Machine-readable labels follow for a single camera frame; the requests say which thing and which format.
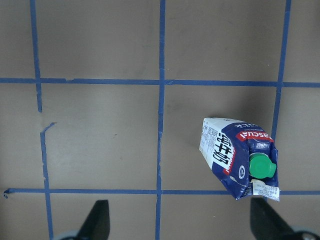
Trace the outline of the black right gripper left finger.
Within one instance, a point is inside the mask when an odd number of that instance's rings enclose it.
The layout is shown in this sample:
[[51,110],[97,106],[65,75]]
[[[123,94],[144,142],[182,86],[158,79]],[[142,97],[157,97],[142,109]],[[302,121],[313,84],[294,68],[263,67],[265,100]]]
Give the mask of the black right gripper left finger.
[[108,200],[97,200],[76,235],[77,240],[107,240],[110,235]]

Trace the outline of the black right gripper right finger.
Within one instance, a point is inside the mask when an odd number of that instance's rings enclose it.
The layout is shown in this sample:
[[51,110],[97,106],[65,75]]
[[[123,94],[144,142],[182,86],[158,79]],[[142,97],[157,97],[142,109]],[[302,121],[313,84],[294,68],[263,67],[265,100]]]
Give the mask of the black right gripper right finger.
[[256,240],[294,240],[295,232],[261,197],[250,200],[250,230]]

